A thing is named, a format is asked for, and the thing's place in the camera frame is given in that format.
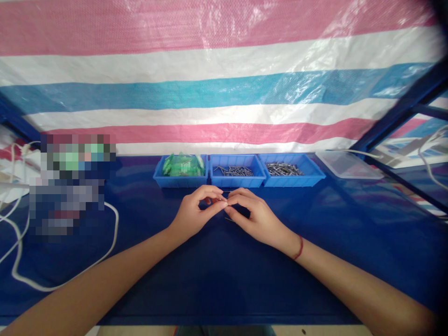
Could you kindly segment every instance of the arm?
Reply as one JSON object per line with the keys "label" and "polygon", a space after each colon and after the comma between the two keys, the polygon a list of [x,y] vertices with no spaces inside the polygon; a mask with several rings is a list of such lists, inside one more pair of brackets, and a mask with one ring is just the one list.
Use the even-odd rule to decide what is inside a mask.
{"label": "arm", "polygon": [[[113,305],[155,264],[198,233],[227,203],[223,191],[202,186],[184,197],[172,224],[155,236],[133,246],[45,297],[3,332],[8,335],[84,336]],[[222,199],[206,210],[200,200]]]}
{"label": "arm", "polygon": [[[250,210],[250,218],[230,205]],[[258,241],[289,257],[298,253],[301,241],[271,211],[266,202],[247,189],[229,194],[224,210],[241,228]],[[375,335],[430,335],[435,315],[406,294],[384,281],[303,239],[296,262],[336,295]]]}

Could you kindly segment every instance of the floor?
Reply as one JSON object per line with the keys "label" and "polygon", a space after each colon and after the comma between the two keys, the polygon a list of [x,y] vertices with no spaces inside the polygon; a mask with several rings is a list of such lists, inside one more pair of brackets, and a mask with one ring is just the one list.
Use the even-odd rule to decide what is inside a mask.
{"label": "floor", "polygon": [[[363,325],[348,326],[273,326],[277,336],[372,336]],[[174,326],[107,326],[98,336],[173,336]]]}

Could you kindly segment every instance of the striped tarpaulin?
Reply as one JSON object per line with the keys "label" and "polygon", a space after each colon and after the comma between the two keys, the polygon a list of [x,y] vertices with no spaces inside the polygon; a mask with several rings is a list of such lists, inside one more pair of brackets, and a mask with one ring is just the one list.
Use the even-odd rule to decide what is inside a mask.
{"label": "striped tarpaulin", "polygon": [[348,148],[440,59],[434,24],[414,0],[2,1],[0,92],[119,154]]}

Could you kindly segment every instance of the white cable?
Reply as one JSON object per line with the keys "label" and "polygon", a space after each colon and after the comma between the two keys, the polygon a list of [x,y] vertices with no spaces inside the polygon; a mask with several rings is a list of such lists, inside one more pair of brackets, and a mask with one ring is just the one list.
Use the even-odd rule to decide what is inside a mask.
{"label": "white cable", "polygon": [[[24,177],[25,177],[25,176],[26,176],[26,173],[25,173],[25,161],[24,161],[24,160],[22,160],[22,161],[23,161],[23,172],[24,172]],[[5,255],[4,255],[3,257],[1,257],[1,259],[0,259],[0,264],[1,264],[2,261],[5,260],[6,257],[7,257],[7,256],[14,250],[14,248],[19,244],[19,242],[22,240],[22,238],[25,236],[25,234],[26,234],[27,231],[28,231],[28,227],[29,227],[29,212],[28,212],[27,224],[26,224],[25,229],[23,230],[23,233],[22,233],[22,234],[20,234],[20,230],[19,230],[19,228],[17,227],[17,224],[14,223],[12,220],[8,219],[8,217],[14,212],[14,210],[15,210],[15,209],[17,208],[17,206],[19,205],[20,200],[22,199],[22,196],[23,196],[23,193],[22,193],[22,195],[17,199],[16,203],[14,204],[14,207],[7,213],[6,216],[0,216],[0,222],[1,222],[2,220],[8,222],[8,223],[14,228],[14,230],[16,231],[16,235],[17,235],[17,231],[19,232],[19,235],[17,236],[17,241],[16,241],[15,244],[8,250],[8,252],[6,252]]]}
{"label": "white cable", "polygon": [[[32,144],[35,143],[35,142],[40,142],[40,141],[33,141],[33,142],[30,142],[30,143],[24,145],[23,147],[21,147],[24,180],[26,180],[26,166],[25,166],[25,160],[24,160],[24,157],[25,157],[25,155],[27,154],[27,152],[28,152],[28,150],[29,150],[29,148],[30,148],[30,145],[32,145]],[[11,149],[12,149],[11,159],[12,159],[12,165],[13,165],[13,166],[12,166],[12,173],[11,173],[11,177],[10,177],[11,183],[12,183],[12,178],[13,178],[13,176],[14,176],[14,165],[15,165],[14,146],[19,146],[19,145],[17,145],[17,144],[14,143],[14,144],[12,145],[12,148],[11,148]],[[118,235],[119,215],[118,215],[118,211],[117,211],[117,209],[116,209],[114,206],[112,206],[112,205],[109,204],[108,202],[104,202],[104,205],[107,206],[107,207],[109,207],[109,208],[111,208],[112,211],[113,211],[114,214],[115,214],[115,228],[114,228],[113,240],[112,240],[111,248],[109,249],[109,251],[107,251],[107,253],[106,253],[102,258],[100,258],[100,259],[97,260],[95,263],[93,263],[92,265],[90,265],[89,267],[87,267],[86,269],[84,269],[81,273],[79,273],[78,275],[74,276],[72,279],[68,280],[67,282],[65,282],[65,283],[63,283],[63,284],[61,284],[61,285],[59,285],[59,286],[55,286],[55,287],[44,287],[44,286],[42,286],[42,285],[39,285],[37,282],[35,282],[35,281],[33,281],[33,280],[29,279],[29,278],[26,278],[26,277],[24,277],[24,276],[18,274],[17,269],[18,269],[18,267],[19,267],[20,259],[21,259],[21,257],[22,257],[22,249],[23,249],[23,247],[22,247],[22,239],[23,239],[23,237],[26,235],[26,233],[28,232],[28,229],[29,229],[29,213],[28,213],[27,223],[26,223],[26,225],[25,225],[25,229],[23,230],[23,233],[20,233],[20,229],[19,229],[19,227],[17,226],[17,224],[16,224],[15,222],[13,222],[12,220],[10,220],[8,217],[9,217],[9,216],[14,212],[14,210],[17,208],[17,206],[19,205],[19,202],[20,202],[22,196],[23,196],[23,195],[21,195],[21,196],[18,198],[18,200],[17,200],[17,202],[15,203],[14,207],[8,212],[8,214],[7,214],[6,216],[0,216],[0,222],[1,222],[2,220],[4,220],[4,221],[6,221],[7,223],[9,223],[9,224],[13,227],[13,229],[14,229],[14,231],[15,231],[15,234],[16,234],[16,237],[17,237],[17,241],[15,242],[15,244],[14,244],[14,245],[8,250],[8,252],[6,252],[6,254],[0,259],[0,263],[2,263],[2,261],[5,260],[6,257],[7,257],[7,256],[14,250],[14,248],[18,245],[18,248],[17,248],[17,256],[16,256],[16,258],[15,258],[15,262],[14,262],[14,265],[13,265],[13,269],[12,269],[12,271],[11,271],[11,275],[13,276],[14,279],[26,283],[27,285],[31,286],[32,288],[34,288],[34,289],[36,289],[36,290],[38,290],[38,291],[41,291],[41,292],[52,292],[52,291],[54,291],[54,290],[56,290],[56,289],[62,287],[63,285],[65,285],[67,282],[72,281],[72,280],[73,280],[74,278],[76,278],[77,276],[81,275],[82,273],[84,273],[84,272],[87,271],[88,269],[94,267],[96,264],[98,264],[98,263],[100,263],[101,261],[103,261],[103,260],[104,260],[104,259],[105,259],[105,258],[112,252],[113,248],[115,247],[115,243],[117,242],[117,235]]]}
{"label": "white cable", "polygon": [[357,151],[354,149],[332,149],[333,152],[351,152],[351,153],[358,153],[358,154],[364,154],[376,159],[381,159],[383,156],[382,155],[374,155],[374,154],[370,154],[370,153],[366,153],[366,152],[361,152],[361,151]]}
{"label": "white cable", "polygon": [[441,135],[442,131],[446,131],[448,130],[448,125],[442,126],[441,128],[439,128],[437,131],[435,131],[433,133],[433,135],[431,137],[429,137],[418,149],[417,153],[419,155],[419,157],[423,160],[423,163],[426,166],[426,170],[428,171],[428,175],[429,178],[431,180],[433,180],[433,182],[439,186],[441,186],[442,188],[444,188],[445,190],[448,190],[448,187],[446,185],[444,185],[443,183],[440,183],[433,175],[431,166],[428,164],[428,161],[426,161],[425,157],[422,155],[421,153],[421,149],[423,148],[424,145],[426,145],[428,142],[433,141],[436,137],[438,137],[439,135]]}
{"label": "white cable", "polygon": [[[18,146],[15,142],[11,145],[11,164],[12,164],[12,169],[11,169],[11,175],[9,177],[9,183],[13,183],[13,177],[14,177],[14,165],[15,165],[15,151],[14,151],[14,146]],[[3,203],[5,202],[5,200],[8,198],[9,193],[11,192],[12,189],[9,189],[5,195],[5,197],[0,201],[0,209],[3,206]]]}
{"label": "white cable", "polygon": [[103,261],[113,250],[113,248],[115,247],[115,243],[117,242],[117,235],[118,235],[118,222],[119,222],[119,216],[118,216],[118,211],[117,209],[115,209],[114,206],[112,206],[111,204],[109,204],[108,202],[104,202],[104,205],[106,205],[107,207],[111,208],[112,211],[115,213],[115,229],[114,229],[114,233],[113,233],[113,241],[112,241],[112,245],[111,248],[109,249],[109,251],[107,251],[107,253],[98,261],[94,262],[92,265],[90,265],[89,267],[87,267],[85,270],[83,270],[81,273],[79,273],[78,275],[74,276],[72,279],[68,280],[67,282],[59,285],[59,286],[55,286],[55,287],[44,287],[42,285],[39,285],[37,282],[26,278],[20,274],[17,273],[17,268],[19,267],[19,263],[20,263],[20,259],[22,257],[22,241],[21,239],[19,240],[19,236],[20,236],[20,231],[18,231],[18,228],[16,230],[16,227],[14,227],[14,230],[16,232],[16,236],[17,236],[17,240],[19,243],[19,247],[17,249],[17,257],[15,258],[15,262],[14,262],[14,266],[13,266],[13,270],[11,271],[11,274],[13,276],[14,279],[21,281],[23,283],[26,283],[27,285],[29,285],[30,287],[41,291],[41,292],[52,292],[54,290],[57,290],[58,288],[62,287],[63,285],[65,285],[66,283],[72,281],[74,278],[76,278],[77,276],[81,275],[82,273],[84,273],[85,271],[87,271],[88,269],[94,267],[96,264],[100,263],[101,261]]}

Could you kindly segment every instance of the hand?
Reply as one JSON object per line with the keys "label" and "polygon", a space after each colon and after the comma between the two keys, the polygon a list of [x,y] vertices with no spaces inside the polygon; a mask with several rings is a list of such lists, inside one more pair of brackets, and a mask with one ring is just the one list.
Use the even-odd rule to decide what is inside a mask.
{"label": "hand", "polygon": [[[299,236],[287,228],[274,215],[265,200],[248,189],[239,188],[229,194],[228,207],[224,211],[244,231],[259,242],[270,245],[292,257],[300,250]],[[240,204],[249,209],[251,216],[244,217],[231,205]]]}
{"label": "hand", "polygon": [[[197,234],[210,218],[227,206],[223,191],[215,186],[203,185],[191,195],[186,195],[179,207],[176,218],[169,229],[182,239],[189,239]],[[205,198],[220,200],[205,210],[199,209],[199,202]]]}

